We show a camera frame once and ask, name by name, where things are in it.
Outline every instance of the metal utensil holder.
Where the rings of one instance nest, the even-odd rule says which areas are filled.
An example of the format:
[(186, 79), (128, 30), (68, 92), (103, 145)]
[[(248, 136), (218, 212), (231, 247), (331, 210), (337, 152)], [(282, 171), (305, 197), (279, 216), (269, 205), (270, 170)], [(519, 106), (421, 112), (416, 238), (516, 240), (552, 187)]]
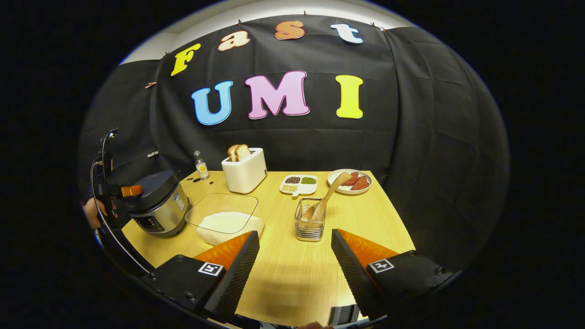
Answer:
[(323, 213), (323, 220), (320, 222), (308, 222), (308, 221), (301, 221), (301, 217), (305, 214), (307, 209), (309, 209), (312, 205), (316, 202), (307, 202), (307, 201), (317, 201), (319, 202), (321, 198), (301, 198), (297, 204), (297, 210), (295, 211), (294, 219), (295, 219), (295, 230), (297, 233), (297, 239), (302, 241), (319, 241), (323, 238), (323, 232), (325, 230), (325, 216), (327, 215), (327, 208)]

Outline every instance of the pink letter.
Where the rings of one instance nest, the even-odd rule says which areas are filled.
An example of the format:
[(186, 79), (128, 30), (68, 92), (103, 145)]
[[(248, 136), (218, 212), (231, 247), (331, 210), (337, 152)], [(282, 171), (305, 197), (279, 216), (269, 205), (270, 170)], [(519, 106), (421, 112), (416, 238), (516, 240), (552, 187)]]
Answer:
[(268, 112), (262, 107), (262, 101), (273, 115), (277, 115), (284, 97), (287, 98), (287, 106), (283, 109), (285, 115), (304, 115), (309, 113), (309, 107), (305, 104), (305, 95), (302, 82), (307, 76), (304, 71), (286, 72), (280, 80), (278, 89), (265, 76), (255, 76), (246, 80), (252, 94), (252, 110), (248, 114), (250, 119), (262, 119)]

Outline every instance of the white wall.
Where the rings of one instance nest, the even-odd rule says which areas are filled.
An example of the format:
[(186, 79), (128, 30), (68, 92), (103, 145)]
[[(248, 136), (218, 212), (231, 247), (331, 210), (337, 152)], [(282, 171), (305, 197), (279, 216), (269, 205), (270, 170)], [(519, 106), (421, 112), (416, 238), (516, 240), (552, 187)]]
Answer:
[(120, 64), (160, 59), (182, 45), (213, 31), (269, 16), (303, 14), (356, 20), (385, 29), (413, 26), (399, 15), (361, 0), (230, 0), (204, 8), (169, 26), (134, 50)]

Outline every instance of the wooden table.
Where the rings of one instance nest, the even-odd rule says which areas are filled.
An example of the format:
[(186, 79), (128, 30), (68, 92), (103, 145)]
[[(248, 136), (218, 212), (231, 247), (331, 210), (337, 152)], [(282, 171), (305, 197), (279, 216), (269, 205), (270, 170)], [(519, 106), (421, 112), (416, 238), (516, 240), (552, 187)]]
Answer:
[[(332, 307), (355, 304), (333, 250), (331, 229), (341, 228), (372, 240), (398, 253), (414, 248), (410, 236), (392, 203), (370, 171), (373, 184), (363, 194), (335, 193), (327, 203), (325, 233), (318, 242), (300, 241), (295, 235), (294, 211), (298, 199), (281, 193), (283, 178), (294, 172), (268, 172), (268, 176), (247, 195), (259, 200), (264, 220), (260, 251), (242, 293), (237, 313), (268, 323), (299, 326), (319, 321), (329, 323)], [(329, 172), (302, 172), (319, 178), (317, 191), (323, 197), (329, 189)], [(230, 193), (223, 172), (210, 172), (208, 180), (194, 183), (194, 172), (181, 181), (192, 206), (209, 193)], [(195, 256), (211, 247), (191, 225), (176, 236), (159, 238), (144, 233), (134, 221), (123, 233), (138, 252), (158, 267), (177, 254)]]

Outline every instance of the blue letter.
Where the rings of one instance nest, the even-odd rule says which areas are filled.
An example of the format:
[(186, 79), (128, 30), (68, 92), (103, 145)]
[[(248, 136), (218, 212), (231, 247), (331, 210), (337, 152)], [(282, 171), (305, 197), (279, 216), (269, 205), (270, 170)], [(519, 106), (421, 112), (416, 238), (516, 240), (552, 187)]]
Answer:
[(359, 31), (357, 29), (351, 28), (347, 24), (333, 24), (333, 25), (331, 25), (331, 28), (336, 29), (337, 33), (339, 33), (339, 36), (341, 37), (341, 39), (343, 39), (347, 42), (351, 42), (351, 43), (364, 42), (363, 39), (353, 36), (353, 32), (359, 33)]
[(207, 94), (209, 88), (199, 89), (191, 94), (191, 98), (195, 101), (195, 115), (197, 121), (204, 125), (216, 125), (227, 119), (229, 113), (232, 111), (232, 103), (229, 97), (229, 87), (233, 85), (231, 81), (224, 81), (215, 85), (215, 90), (219, 91), (219, 112), (211, 114), (209, 106), (207, 105)]

